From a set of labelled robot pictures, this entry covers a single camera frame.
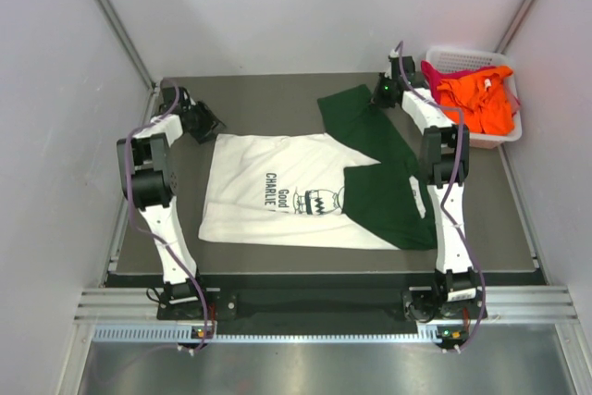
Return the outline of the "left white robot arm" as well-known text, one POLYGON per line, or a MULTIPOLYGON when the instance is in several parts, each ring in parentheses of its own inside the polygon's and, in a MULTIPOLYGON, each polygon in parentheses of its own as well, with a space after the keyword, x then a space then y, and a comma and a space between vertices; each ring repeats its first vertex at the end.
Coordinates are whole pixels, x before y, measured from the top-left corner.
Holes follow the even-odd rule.
POLYGON ((188 135, 199 144, 212 142, 225 128, 202 101, 170 80, 160 88, 162 103, 148 123, 117 141, 117 161, 129 222, 150 237, 163 268, 159 303, 178 306, 189 317, 209 309, 210 297, 200 283, 179 220, 172 146, 188 135))

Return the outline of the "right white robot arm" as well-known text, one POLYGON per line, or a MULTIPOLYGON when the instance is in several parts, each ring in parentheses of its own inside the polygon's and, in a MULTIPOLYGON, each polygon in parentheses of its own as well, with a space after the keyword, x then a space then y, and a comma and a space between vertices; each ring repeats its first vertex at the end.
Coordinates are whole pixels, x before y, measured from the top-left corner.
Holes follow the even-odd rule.
POLYGON ((478 299, 480 267, 466 237, 464 186, 469 173, 470 131, 458 106, 441 105, 420 91, 414 61, 400 49, 388 55, 372 103, 400 106, 422 135, 419 166, 433 206, 437 259, 430 291, 408 290, 406 310, 423 322, 460 315, 478 299))

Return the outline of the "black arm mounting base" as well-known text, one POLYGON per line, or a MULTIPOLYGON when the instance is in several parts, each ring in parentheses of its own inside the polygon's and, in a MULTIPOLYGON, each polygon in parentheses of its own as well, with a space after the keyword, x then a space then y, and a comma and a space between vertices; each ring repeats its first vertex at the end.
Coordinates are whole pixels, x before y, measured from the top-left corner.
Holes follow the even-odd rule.
POLYGON ((340 335, 412 331, 418 321, 459 317, 475 291, 471 272, 202 275, 149 288, 157 318, 206 321, 221 335, 340 335))

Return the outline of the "white and green t-shirt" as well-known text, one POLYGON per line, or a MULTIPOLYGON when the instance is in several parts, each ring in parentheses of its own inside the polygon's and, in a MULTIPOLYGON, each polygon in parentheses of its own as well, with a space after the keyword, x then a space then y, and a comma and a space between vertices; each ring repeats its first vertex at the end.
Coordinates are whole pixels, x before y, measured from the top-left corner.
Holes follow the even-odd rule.
POLYGON ((359 85, 318 100, 324 130, 216 138, 198 236, 274 246, 430 251, 414 152, 359 85))

